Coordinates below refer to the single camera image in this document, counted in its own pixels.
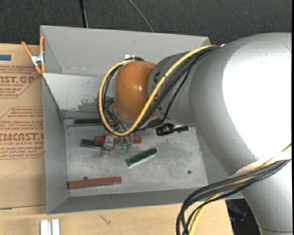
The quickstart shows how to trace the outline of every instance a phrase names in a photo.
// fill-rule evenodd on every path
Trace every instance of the small connector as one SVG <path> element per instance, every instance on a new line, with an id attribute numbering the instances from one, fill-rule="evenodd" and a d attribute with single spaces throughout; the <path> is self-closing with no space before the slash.
<path id="1" fill-rule="evenodd" d="M 181 133 L 184 131 L 188 131 L 188 126 L 181 126 L 178 128 L 174 128 L 174 125 L 171 123 L 166 123 L 166 124 L 156 128 L 156 133 L 160 137 L 163 137 L 165 135 L 169 135 L 173 132 Z"/>

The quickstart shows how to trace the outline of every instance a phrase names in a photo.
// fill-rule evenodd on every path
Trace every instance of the black object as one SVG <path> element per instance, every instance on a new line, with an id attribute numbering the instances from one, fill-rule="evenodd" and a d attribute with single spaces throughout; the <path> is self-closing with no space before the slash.
<path id="1" fill-rule="evenodd" d="M 207 205 L 211 202 L 217 201 L 219 199 L 223 199 L 225 197 L 228 197 L 234 193 L 237 193 L 246 187 L 259 182 L 265 178 L 270 177 L 271 175 L 275 174 L 278 172 L 281 168 L 283 168 L 287 163 L 290 162 L 291 159 L 289 160 L 283 160 L 283 161 L 277 161 L 273 164 L 270 164 L 266 167 L 260 168 L 258 170 L 249 172 L 244 175 L 240 175 L 234 178 L 230 178 L 227 180 L 223 180 L 217 183 L 213 183 L 211 185 L 202 187 L 196 191 L 194 191 L 191 195 L 189 195 L 186 200 L 184 201 L 180 213 L 177 217 L 176 220 L 176 226 L 175 226 L 175 231 L 176 235 L 181 235 L 180 232 L 180 225 L 182 224 L 183 227 L 183 232 L 182 235 L 188 234 L 188 226 L 190 225 L 190 222 L 195 215 L 196 211 L 198 211 L 200 208 L 202 208 L 204 205 Z M 189 216 L 187 222 L 185 220 L 185 211 L 194 203 L 201 201 L 202 199 L 205 199 L 207 197 L 210 197 L 214 194 L 221 193 L 220 196 L 211 199 L 199 207 L 197 207 Z"/>
<path id="2" fill-rule="evenodd" d="M 232 222 L 243 222 L 247 211 L 243 210 L 242 208 L 237 207 L 233 201 L 227 200 L 226 206 L 229 212 L 229 217 Z"/>
<path id="3" fill-rule="evenodd" d="M 135 165 L 136 163 L 154 155 L 157 153 L 157 150 L 155 148 L 151 148 L 151 149 L 148 149 L 146 151 L 143 151 L 141 153 L 138 153 L 128 159 L 126 159 L 126 163 L 127 163 L 127 166 L 132 166 L 132 165 Z"/>
<path id="4" fill-rule="evenodd" d="M 102 145 L 95 145 L 95 142 L 93 140 L 88 140 L 88 139 L 82 139 L 80 141 L 80 146 L 87 147 L 87 148 L 102 147 Z"/>
<path id="5" fill-rule="evenodd" d="M 183 131 L 188 131 L 188 126 L 181 126 L 178 128 L 174 128 L 173 124 L 166 123 L 158 128 L 156 128 L 156 133 L 158 136 L 162 137 L 164 135 L 169 135 L 173 132 L 183 132 Z"/>
<path id="6" fill-rule="evenodd" d="M 99 118 L 81 118 L 74 120 L 74 126 L 101 125 Z"/>

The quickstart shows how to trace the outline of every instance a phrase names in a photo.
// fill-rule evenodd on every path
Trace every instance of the cardboard sheet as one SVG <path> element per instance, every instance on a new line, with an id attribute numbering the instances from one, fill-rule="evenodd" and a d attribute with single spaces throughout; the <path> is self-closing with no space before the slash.
<path id="1" fill-rule="evenodd" d="M 11 55 L 0 61 L 0 208 L 44 205 L 42 77 L 22 45 L 0 44 L 0 54 Z"/>

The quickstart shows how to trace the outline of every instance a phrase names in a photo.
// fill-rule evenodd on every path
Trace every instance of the black cable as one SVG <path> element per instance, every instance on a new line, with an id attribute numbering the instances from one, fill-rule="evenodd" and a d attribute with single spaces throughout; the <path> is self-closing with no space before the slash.
<path id="1" fill-rule="evenodd" d="M 169 79 L 169 81 L 166 83 L 166 86 L 164 87 L 164 89 L 161 91 L 160 95 L 158 96 L 158 98 L 156 99 L 155 103 L 152 105 L 151 109 L 148 111 L 148 113 L 146 114 L 146 116 L 141 120 L 141 122 L 137 125 L 137 127 L 131 132 L 134 133 L 136 131 L 138 131 L 152 116 L 152 114 L 157 110 L 157 108 L 159 107 L 159 105 L 161 104 L 161 102 L 164 100 L 164 98 L 167 96 L 167 94 L 169 93 L 169 91 L 172 89 L 172 87 L 178 82 L 178 80 L 186 73 L 189 72 L 191 67 L 194 65 L 194 63 L 196 63 L 197 61 L 199 61 L 201 58 L 205 57 L 206 55 L 208 55 L 209 53 L 211 53 L 211 51 L 213 51 L 214 49 L 218 48 L 219 46 L 213 46 L 213 47 L 208 47 L 206 49 L 203 49 L 202 51 L 199 51 L 198 53 L 195 53 L 194 55 L 192 55 L 191 57 L 189 57 L 188 59 L 184 60 L 182 62 L 182 64 L 180 64 L 180 67 L 177 68 L 176 71 L 173 72 L 172 77 Z M 107 78 L 105 84 L 104 84 L 104 91 L 102 94 L 102 102 L 103 102 L 103 107 L 105 106 L 105 98 L 106 98 L 106 93 L 107 93 L 107 89 L 108 89 L 108 85 L 110 82 L 110 79 L 112 78 L 112 76 L 115 74 L 115 72 L 120 68 L 121 66 L 119 66 L 118 68 L 116 68 Z M 162 119 L 162 121 L 165 120 L 165 118 L 167 117 L 170 107 L 174 101 L 174 99 L 176 98 L 178 92 L 180 91 L 180 89 L 182 88 L 183 84 L 186 81 L 186 78 L 184 78 L 180 84 L 180 86 L 178 87 L 177 91 L 175 92 L 174 96 L 172 97 L 170 103 L 169 103 L 169 107 L 167 108 L 167 111 L 165 112 L 165 117 Z M 116 121 L 116 125 L 120 126 L 120 122 L 117 121 L 115 118 L 113 121 Z M 148 128 L 152 128 L 154 125 L 152 126 L 147 126 L 144 127 L 144 129 L 148 129 Z"/>
<path id="2" fill-rule="evenodd" d="M 266 173 L 271 169 L 275 169 L 277 166 L 280 166 L 281 164 L 283 164 L 284 161 L 281 162 L 276 162 L 273 164 L 270 164 L 264 168 L 258 169 L 256 171 L 241 175 L 241 176 L 237 176 L 231 179 L 227 179 L 227 180 L 223 180 L 211 185 L 208 185 L 206 187 L 200 188 L 196 191 L 194 191 L 192 194 L 190 194 L 184 201 L 181 211 L 184 212 L 189 206 L 191 206 L 192 204 L 196 203 L 198 200 L 198 196 L 201 196 L 205 191 L 209 190 L 209 193 L 211 193 L 211 190 L 213 189 L 218 189 L 221 188 L 222 190 L 224 190 L 223 186 L 228 185 L 228 184 L 232 184 L 234 182 L 237 182 L 239 180 L 243 180 L 249 177 L 257 177 L 262 173 Z"/>
<path id="3" fill-rule="evenodd" d="M 253 177 L 252 179 L 248 180 L 247 182 L 244 182 L 243 184 L 241 183 L 241 184 L 236 184 L 236 185 L 233 185 L 233 186 L 223 187 L 223 188 L 220 188 L 218 190 L 207 192 L 206 194 L 201 194 L 197 198 L 193 199 L 193 201 L 191 203 L 189 203 L 187 206 L 185 206 L 185 204 L 187 202 L 187 199 L 189 199 L 189 197 L 188 197 L 186 199 L 186 201 L 184 202 L 184 204 L 183 204 L 183 206 L 181 208 L 181 211 L 180 211 L 180 213 L 178 215 L 177 221 L 176 221 L 176 227 L 175 227 L 176 228 L 176 234 L 177 235 L 180 235 L 180 228 L 179 228 L 179 226 L 180 226 L 181 221 L 184 219 L 184 212 L 193 203 L 198 202 L 198 201 L 202 200 L 203 198 L 206 198 L 207 196 L 211 196 L 211 195 L 214 195 L 214 194 L 217 194 L 217 193 L 220 193 L 220 192 L 229 191 L 229 188 L 231 188 L 231 187 L 236 187 L 235 190 L 233 190 L 233 191 L 231 191 L 229 193 L 225 193 L 225 194 L 223 194 L 223 195 L 221 195 L 221 196 L 219 196 L 219 197 L 217 197 L 217 198 L 215 198 L 213 200 L 207 201 L 206 203 L 203 203 L 202 205 L 200 205 L 199 207 L 197 207 L 192 212 L 192 214 L 190 215 L 190 217 L 188 218 L 188 222 L 187 223 L 185 223 L 185 221 L 182 222 L 182 226 L 184 228 L 184 231 L 183 231 L 183 234 L 182 235 L 188 234 L 187 228 L 188 228 L 188 226 L 190 224 L 190 221 L 191 221 L 193 215 L 195 214 L 195 212 L 197 210 L 199 210 L 200 208 L 202 208 L 204 205 L 206 205 L 208 203 L 211 203 L 211 202 L 214 202 L 214 201 L 217 201 L 217 200 L 220 200 L 220 199 L 223 199 L 223 198 L 225 198 L 227 196 L 230 196 L 230 195 L 232 195 L 234 193 L 237 193 L 237 192 L 243 190 L 244 188 L 246 188 L 246 187 L 248 187 L 248 186 L 250 186 L 250 185 L 252 185 L 252 184 L 254 184 L 256 182 L 259 182 L 259 181 L 261 181 L 261 180 L 263 180 L 265 178 L 270 177 L 271 175 L 277 173 L 280 169 L 282 169 L 290 160 L 291 159 L 285 160 L 285 161 L 278 161 L 278 162 L 275 162 L 275 163 L 273 163 L 271 165 L 266 166 L 265 168 L 261 168 L 259 170 L 256 170 L 256 171 L 252 172 L 252 174 L 258 173 L 258 175 L 255 176 L 255 177 Z M 249 175 L 250 175 L 250 173 L 248 173 L 248 174 L 246 174 L 244 176 L 245 176 L 245 178 L 248 178 L 248 177 L 250 177 Z"/>
<path id="4" fill-rule="evenodd" d="M 86 12 L 85 12 L 85 8 L 84 8 L 83 0 L 78 0 L 78 1 L 79 1 L 80 11 L 82 13 L 84 28 L 88 28 L 88 22 L 87 22 L 87 18 L 86 18 Z"/>
<path id="5" fill-rule="evenodd" d="M 196 211 L 198 211 L 200 208 L 202 208 L 203 206 L 205 206 L 205 205 L 207 205 L 207 204 L 209 204 L 209 203 L 212 203 L 212 202 L 215 202 L 215 201 L 217 201 L 217 200 L 220 200 L 220 199 L 223 199 L 223 198 L 225 198 L 225 197 L 228 197 L 228 196 L 230 196 L 230 195 L 233 195 L 233 194 L 235 194 L 235 193 L 237 193 L 237 192 L 239 192 L 239 191 L 241 191 L 241 190 L 247 188 L 248 186 L 250 186 L 250 185 L 252 185 L 252 184 L 254 184 L 254 183 L 256 183 L 256 182 L 259 182 L 259 181 L 261 181 L 261 180 L 263 180 L 263 179 L 265 179 L 265 178 L 268 178 L 269 176 L 271 176 L 271 175 L 277 173 L 280 169 L 282 169 L 282 168 L 283 168 L 283 167 L 284 167 L 289 161 L 290 161 L 290 160 L 281 161 L 281 164 L 275 165 L 276 168 L 274 168 L 274 169 L 269 169 L 267 172 L 264 172 L 264 173 L 262 173 L 261 175 L 257 176 L 256 178 L 253 178 L 253 179 L 251 179 L 250 181 L 246 182 L 243 186 L 238 187 L 237 189 L 235 189 L 235 190 L 233 190 L 233 191 L 231 191 L 231 192 L 229 192 L 229 193 L 225 193 L 225 194 L 223 194 L 223 195 L 221 195 L 221 196 L 219 196 L 219 197 L 216 197 L 216 198 L 214 198 L 214 199 L 212 199 L 212 200 L 209 200 L 209 201 L 207 201 L 207 202 L 201 204 L 199 207 L 197 207 L 197 208 L 191 213 L 190 217 L 188 218 L 188 221 L 187 221 L 187 223 L 186 223 L 186 227 L 184 228 L 184 231 L 183 231 L 182 235 L 186 235 L 186 234 L 188 233 L 188 232 L 186 232 L 186 228 L 188 228 L 188 226 L 189 226 L 189 224 L 190 224 L 190 222 L 191 222 L 191 220 L 192 220 L 194 214 L 195 214 Z"/>
<path id="6" fill-rule="evenodd" d="M 139 8 L 133 3 L 132 0 L 128 0 L 130 2 L 130 4 L 136 9 L 136 11 L 141 15 L 141 17 L 143 18 L 143 20 L 145 21 L 145 23 L 147 24 L 148 28 L 150 29 L 151 32 L 154 32 L 152 27 L 150 26 L 150 24 L 148 23 L 147 19 L 144 17 L 144 15 L 142 14 L 142 12 L 139 10 Z"/>
<path id="7" fill-rule="evenodd" d="M 157 127 L 158 125 L 160 125 L 161 123 L 163 123 L 169 113 L 170 107 L 174 101 L 174 99 L 176 98 L 178 92 L 180 91 L 181 87 L 179 87 L 177 89 L 177 92 L 174 94 L 174 96 L 172 97 L 167 110 L 165 112 L 165 115 L 163 117 L 163 119 L 161 120 L 161 122 L 158 124 L 153 124 L 152 126 L 146 126 L 144 128 L 140 128 L 144 123 L 146 123 L 146 121 L 152 116 L 152 114 L 157 110 L 157 108 L 159 107 L 159 105 L 161 104 L 161 102 L 164 100 L 164 98 L 167 96 L 167 94 L 169 93 L 169 91 L 172 89 L 173 85 L 182 77 L 182 75 L 185 72 L 189 72 L 190 68 L 196 63 L 198 62 L 201 58 L 205 57 L 206 55 L 208 55 L 209 53 L 211 53 L 214 49 L 219 48 L 220 46 L 213 46 L 213 47 L 209 47 L 207 49 L 204 49 L 196 54 L 193 55 L 193 59 L 189 60 L 189 62 L 186 64 L 186 66 L 180 68 L 176 74 L 174 74 L 174 77 L 172 77 L 170 79 L 170 81 L 167 83 L 166 87 L 161 91 L 161 94 L 159 95 L 159 97 L 157 98 L 157 100 L 155 101 L 155 103 L 152 105 L 151 109 L 148 111 L 148 113 L 146 114 L 146 116 L 142 119 L 142 121 L 137 125 L 137 127 L 135 128 L 134 131 L 137 131 L 138 129 L 140 130 L 146 130 L 149 128 L 154 128 Z"/>

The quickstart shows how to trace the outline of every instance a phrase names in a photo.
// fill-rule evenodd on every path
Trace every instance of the electronic component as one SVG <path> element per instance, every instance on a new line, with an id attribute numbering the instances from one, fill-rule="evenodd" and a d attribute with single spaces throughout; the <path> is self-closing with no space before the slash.
<path id="1" fill-rule="evenodd" d="M 141 136 L 133 136 L 131 139 L 133 144 L 140 144 L 142 142 Z M 106 136 L 95 136 L 94 145 L 103 145 L 105 140 L 106 140 Z M 119 142 L 119 138 L 114 137 L 113 144 L 118 144 L 118 142 Z"/>
<path id="2" fill-rule="evenodd" d="M 146 161 L 147 158 L 152 158 L 157 153 L 155 148 L 148 149 L 146 151 L 140 152 L 128 159 L 126 159 L 127 166 L 132 167 L 138 163 Z"/>
<path id="3" fill-rule="evenodd" d="M 188 131 L 188 126 L 181 126 L 181 127 L 178 127 L 178 128 L 174 128 L 174 125 L 173 124 L 170 124 L 170 123 L 166 123 L 160 127 L 157 127 L 156 128 L 156 133 L 158 136 L 165 136 L 165 135 L 169 135 L 173 132 L 183 132 L 183 131 Z"/>

